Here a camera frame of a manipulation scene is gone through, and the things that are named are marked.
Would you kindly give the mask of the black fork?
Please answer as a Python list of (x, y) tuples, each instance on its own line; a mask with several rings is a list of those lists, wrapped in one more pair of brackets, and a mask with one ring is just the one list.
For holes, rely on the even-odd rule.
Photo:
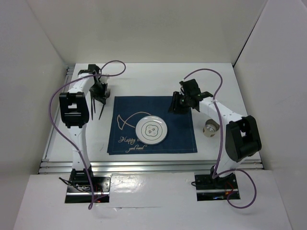
[(104, 107), (106, 105), (106, 100), (107, 100), (107, 98), (110, 97), (110, 94), (111, 94), (111, 90), (110, 89), (106, 89), (105, 95), (104, 95), (103, 100), (102, 100), (102, 108), (101, 108), (101, 111), (100, 111), (99, 120), (100, 120), (100, 118), (102, 116)]

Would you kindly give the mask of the navy fish placemat cloth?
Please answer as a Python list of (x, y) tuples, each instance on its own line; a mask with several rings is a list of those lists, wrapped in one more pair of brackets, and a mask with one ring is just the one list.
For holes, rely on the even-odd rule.
[[(107, 152), (125, 154), (195, 153), (192, 114), (177, 115), (168, 112), (170, 96), (116, 96)], [(147, 116), (165, 121), (167, 135), (158, 144), (145, 144), (137, 137), (137, 123)]]

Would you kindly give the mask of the white round plate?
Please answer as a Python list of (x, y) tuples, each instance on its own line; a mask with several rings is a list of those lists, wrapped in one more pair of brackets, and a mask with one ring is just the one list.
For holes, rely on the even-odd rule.
[(168, 128), (162, 118), (149, 115), (137, 123), (135, 133), (140, 142), (147, 145), (157, 145), (166, 138)]

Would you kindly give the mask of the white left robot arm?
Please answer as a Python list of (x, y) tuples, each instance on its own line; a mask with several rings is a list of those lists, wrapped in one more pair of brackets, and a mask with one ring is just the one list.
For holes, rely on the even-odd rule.
[(68, 92), (59, 95), (61, 120), (68, 128), (72, 142), (73, 162), (70, 184), (90, 191), (95, 179), (89, 161), (86, 145), (86, 126), (95, 113), (95, 102), (104, 107), (110, 97), (108, 77), (101, 77), (101, 69), (89, 64), (88, 69), (80, 70), (78, 81)]

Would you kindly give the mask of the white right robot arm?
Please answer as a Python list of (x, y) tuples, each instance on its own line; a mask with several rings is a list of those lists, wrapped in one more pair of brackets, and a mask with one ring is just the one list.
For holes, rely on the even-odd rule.
[(211, 168), (209, 182), (215, 188), (222, 188), (245, 158), (262, 148), (256, 119), (235, 113), (218, 102), (215, 95), (202, 92), (195, 79), (182, 80), (179, 84), (180, 91), (173, 93), (169, 112), (185, 114), (195, 109), (219, 126), (221, 146), (217, 162)]

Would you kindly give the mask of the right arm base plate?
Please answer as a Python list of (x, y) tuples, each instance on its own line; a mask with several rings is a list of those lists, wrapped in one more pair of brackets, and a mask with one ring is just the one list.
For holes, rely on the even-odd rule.
[(209, 174), (195, 175), (191, 185), (196, 188), (197, 201), (240, 199), (236, 176), (231, 173), (224, 178), (212, 179)]

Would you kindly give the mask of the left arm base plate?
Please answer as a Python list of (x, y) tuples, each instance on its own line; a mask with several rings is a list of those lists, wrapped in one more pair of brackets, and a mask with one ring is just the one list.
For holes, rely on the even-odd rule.
[[(76, 184), (73, 185), (71, 179), (62, 179), (67, 186), (65, 203), (78, 204), (78, 203), (91, 203), (92, 190), (89, 184)], [(94, 202), (95, 203), (108, 203), (110, 198), (111, 176), (103, 175), (93, 178), (94, 189)]]

